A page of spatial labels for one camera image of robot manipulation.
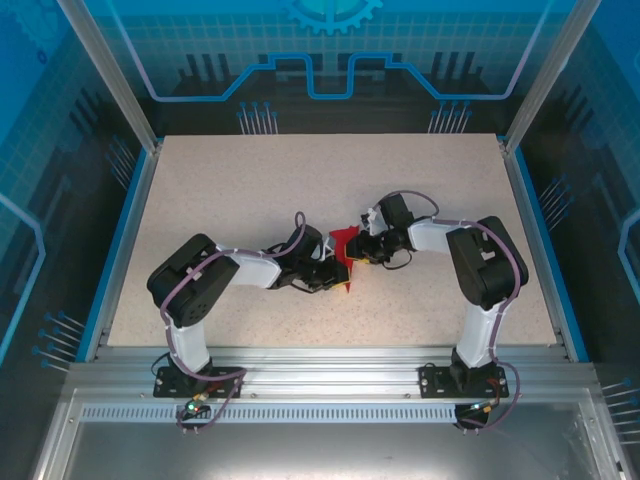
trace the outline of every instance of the white table surface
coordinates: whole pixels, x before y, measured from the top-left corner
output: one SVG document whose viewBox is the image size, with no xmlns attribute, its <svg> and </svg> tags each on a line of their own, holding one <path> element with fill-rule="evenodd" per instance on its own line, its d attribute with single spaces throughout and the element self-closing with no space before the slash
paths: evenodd
<svg viewBox="0 0 640 480">
<path fill-rule="evenodd" d="M 192 235 L 260 249 L 285 241 L 303 210 L 321 232 L 359 223 L 384 194 L 434 197 L 440 218 L 497 215 L 530 271 L 499 342 L 555 343 L 493 135 L 167 137 L 111 328 L 112 346 L 164 346 L 147 278 Z M 416 216 L 430 206 L 406 198 Z M 448 255 L 418 252 L 402 270 L 355 264 L 351 293 L 228 288 L 205 319 L 209 345 L 453 345 L 465 302 Z"/>
</svg>

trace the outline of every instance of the glass panel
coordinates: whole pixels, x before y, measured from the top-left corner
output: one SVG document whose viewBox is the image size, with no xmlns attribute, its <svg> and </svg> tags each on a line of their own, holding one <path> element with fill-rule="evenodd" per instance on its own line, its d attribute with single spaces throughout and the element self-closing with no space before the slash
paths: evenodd
<svg viewBox="0 0 640 480">
<path fill-rule="evenodd" d="M 633 387 L 640 380 L 638 22 L 638 2 L 603 0 L 522 143 L 589 357 L 603 384 L 631 377 Z M 609 391 L 620 394 L 611 398 L 617 413 L 632 409 L 624 390 Z M 628 448 L 637 468 L 640 449 Z"/>
<path fill-rule="evenodd" d="M 161 135 L 504 133 L 574 0 L 87 3 Z"/>
<path fill-rule="evenodd" d="M 18 479 L 78 347 L 140 144 L 55 2 L 0 2 L 0 71 L 0 465 Z"/>
</svg>

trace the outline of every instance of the red block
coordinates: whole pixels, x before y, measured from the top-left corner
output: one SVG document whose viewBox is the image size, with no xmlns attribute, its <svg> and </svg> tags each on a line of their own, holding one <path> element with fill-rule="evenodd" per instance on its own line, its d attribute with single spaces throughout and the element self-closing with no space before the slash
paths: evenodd
<svg viewBox="0 0 640 480">
<path fill-rule="evenodd" d="M 349 281 L 345 284 L 345 286 L 347 287 L 347 292 L 349 292 L 349 289 L 351 287 L 351 270 L 353 269 L 353 260 L 347 258 L 346 248 L 347 243 L 349 243 L 352 238 L 355 238 L 358 235 L 359 231 L 359 227 L 349 227 L 342 230 L 334 230 L 332 232 L 329 232 L 329 235 L 331 235 L 336 240 L 336 259 L 340 263 L 346 265 L 346 267 L 349 269 Z"/>
</svg>

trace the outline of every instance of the wire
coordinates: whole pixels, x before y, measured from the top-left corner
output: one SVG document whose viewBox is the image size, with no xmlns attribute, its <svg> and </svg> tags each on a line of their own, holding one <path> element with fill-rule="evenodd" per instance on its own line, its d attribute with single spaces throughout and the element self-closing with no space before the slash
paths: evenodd
<svg viewBox="0 0 640 480">
<path fill-rule="evenodd" d="M 380 202 L 382 200 L 384 200 L 385 198 L 388 198 L 388 197 L 391 197 L 392 195 L 397 195 L 397 194 L 402 195 L 403 193 L 405 193 L 407 195 L 415 195 L 417 197 L 424 198 L 427 202 L 429 202 L 431 205 L 433 205 L 433 208 L 434 208 L 435 212 L 433 212 L 431 215 L 429 215 L 430 217 L 435 217 L 436 215 L 438 215 L 440 213 L 440 207 L 438 206 L 438 204 L 436 203 L 436 201 L 433 198 L 431 198 L 429 195 L 425 195 L 424 193 L 418 192 L 416 190 L 395 190 L 395 191 L 393 191 L 391 193 L 387 193 L 384 197 L 382 197 L 378 201 L 378 203 L 376 203 L 374 205 L 373 208 L 375 208 L 378 205 L 380 205 Z"/>
<path fill-rule="evenodd" d="M 428 195 L 425 195 L 424 193 L 417 192 L 415 190 L 396 190 L 396 191 L 388 193 L 387 195 L 382 197 L 382 199 L 380 201 L 384 200 L 385 198 L 387 198 L 387 197 L 389 197 L 391 195 L 395 195 L 395 194 L 398 194 L 398 193 L 399 194 L 406 193 L 406 194 L 410 194 L 410 195 L 417 195 L 418 197 L 422 197 L 425 200 L 429 201 L 435 208 L 435 213 L 431 216 L 431 218 L 433 219 L 433 223 L 434 224 L 448 225 L 448 226 L 461 226 L 461 227 L 474 227 L 474 228 L 477 228 L 478 230 L 484 232 L 485 234 L 487 234 L 487 236 L 490 237 L 498 245 L 500 250 L 502 250 L 504 255 L 507 257 L 507 260 L 509 261 L 509 264 L 511 265 L 511 268 L 513 270 L 513 276 L 514 276 L 513 291 L 511 292 L 511 295 L 509 295 L 509 297 L 504 302 L 502 302 L 500 304 L 500 306 L 498 307 L 498 312 L 496 314 L 496 321 L 494 322 L 493 329 L 491 330 L 491 336 L 489 338 L 489 355 L 491 356 L 491 360 L 493 362 L 495 362 L 496 365 L 502 365 L 504 367 L 507 367 L 509 370 L 511 370 L 513 372 L 513 374 L 514 374 L 514 376 L 516 378 L 516 391 L 514 393 L 513 402 L 511 402 L 511 404 L 509 405 L 507 410 L 497 420 L 495 420 L 490 425 L 484 426 L 484 428 L 483 428 L 483 430 L 487 430 L 487 431 L 488 430 L 492 430 L 493 428 L 498 426 L 500 423 L 502 423 L 504 421 L 504 419 L 507 418 L 511 414 L 511 412 L 515 408 L 516 404 L 518 403 L 518 399 L 520 398 L 520 374 L 518 373 L 518 369 L 516 367 L 514 367 L 509 362 L 504 362 L 502 360 L 499 360 L 498 357 L 495 354 L 496 341 L 497 341 L 497 338 L 498 338 L 498 332 L 500 330 L 500 324 L 502 323 L 502 318 L 504 316 L 504 312 L 507 310 L 509 305 L 511 305 L 511 303 L 516 299 L 516 297 L 520 293 L 521 277 L 520 277 L 520 269 L 518 268 L 518 263 L 516 262 L 515 256 L 513 255 L 511 250 L 509 250 L 509 247 L 507 247 L 507 245 L 502 241 L 502 239 L 498 235 L 496 235 L 491 229 L 485 227 L 484 225 L 482 225 L 482 224 L 480 224 L 478 222 L 472 222 L 472 221 L 469 221 L 469 220 L 436 219 L 435 218 L 436 215 L 438 215 L 438 213 L 440 213 L 440 207 L 435 202 L 435 200 L 433 200 Z"/>
<path fill-rule="evenodd" d="M 241 255 L 252 255 L 260 258 L 277 258 L 277 257 L 282 257 L 283 255 L 287 255 L 288 253 L 293 251 L 294 248 L 298 246 L 298 244 L 302 240 L 302 237 L 304 236 L 305 228 L 307 226 L 307 219 L 303 212 L 296 212 L 294 221 L 295 221 L 296 227 L 300 229 L 300 232 L 298 233 L 298 236 L 296 237 L 295 241 L 284 250 L 281 250 L 278 253 L 265 253 L 265 252 L 256 252 L 253 250 L 236 248 L 236 249 L 221 250 L 219 252 L 214 253 L 213 255 L 209 255 L 202 262 L 200 262 L 200 264 L 198 264 L 195 268 L 193 268 L 193 270 L 191 270 L 191 272 L 189 272 L 189 274 L 186 275 L 173 288 L 173 290 L 169 292 L 169 294 L 166 296 L 166 298 L 160 305 L 160 318 L 162 318 L 162 321 L 165 324 L 165 337 L 167 339 L 167 344 L 169 345 L 169 352 L 171 354 L 171 359 L 173 360 L 173 363 L 175 363 L 178 366 L 178 368 L 180 368 L 180 370 L 182 370 L 184 373 L 186 373 L 190 377 L 195 378 L 196 380 L 202 380 L 204 382 L 223 382 L 225 380 L 237 379 L 237 381 L 235 382 L 235 385 L 233 386 L 233 388 L 229 393 L 229 396 L 226 398 L 225 402 L 220 407 L 220 410 L 218 410 L 218 413 L 211 420 L 209 420 L 209 422 L 199 427 L 199 430 L 210 428 L 218 420 L 218 418 L 220 418 L 220 415 L 222 415 L 222 412 L 231 401 L 231 398 L 233 397 L 235 392 L 240 388 L 240 385 L 244 380 L 244 376 L 247 374 L 247 370 L 243 368 L 237 372 L 228 373 L 226 375 L 219 375 L 217 377 L 210 377 L 208 375 L 201 375 L 199 373 L 193 372 L 191 369 L 189 369 L 189 367 L 187 367 L 187 365 L 178 356 L 176 346 L 173 343 L 173 337 L 171 336 L 172 320 L 167 310 L 169 307 L 169 304 L 176 297 L 176 295 L 189 282 L 191 282 L 204 268 L 206 268 L 208 265 L 210 265 L 220 257 L 223 257 L 225 255 L 241 254 Z M 179 414 L 177 416 L 177 422 L 178 422 L 178 426 L 180 426 L 181 428 L 184 428 L 184 425 L 182 423 L 182 417 L 183 417 L 183 414 Z"/>
<path fill-rule="evenodd" d="M 411 260 L 413 260 L 413 255 L 411 255 L 411 251 L 407 250 L 407 253 L 409 254 L 409 260 L 407 260 L 405 263 L 403 263 L 402 265 L 397 265 L 395 267 L 388 267 L 386 263 L 382 262 L 382 266 L 384 268 L 386 268 L 389 271 L 393 271 L 393 270 L 400 270 L 401 268 L 406 267 L 407 265 L 409 265 L 411 263 Z"/>
</svg>

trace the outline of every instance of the perforated metal strip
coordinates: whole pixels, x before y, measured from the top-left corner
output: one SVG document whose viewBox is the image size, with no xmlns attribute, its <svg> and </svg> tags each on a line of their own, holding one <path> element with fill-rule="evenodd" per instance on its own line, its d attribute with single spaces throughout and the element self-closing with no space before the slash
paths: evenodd
<svg viewBox="0 0 640 480">
<path fill-rule="evenodd" d="M 182 405 L 92 404 L 83 422 L 173 423 Z M 454 405 L 393 404 L 235 404 L 221 423 L 453 423 Z M 206 421 L 207 415 L 200 421 Z"/>
</svg>

